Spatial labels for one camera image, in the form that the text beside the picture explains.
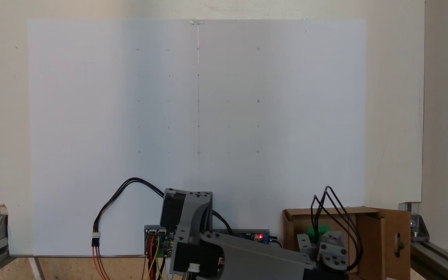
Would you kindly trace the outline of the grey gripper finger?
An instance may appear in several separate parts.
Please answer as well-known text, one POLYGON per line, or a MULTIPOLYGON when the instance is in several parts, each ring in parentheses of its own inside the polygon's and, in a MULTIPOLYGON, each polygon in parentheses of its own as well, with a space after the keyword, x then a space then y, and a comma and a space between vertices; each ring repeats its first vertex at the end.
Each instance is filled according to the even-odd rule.
POLYGON ((313 245, 308 234, 297 234, 299 252, 308 256, 313 255, 313 245))

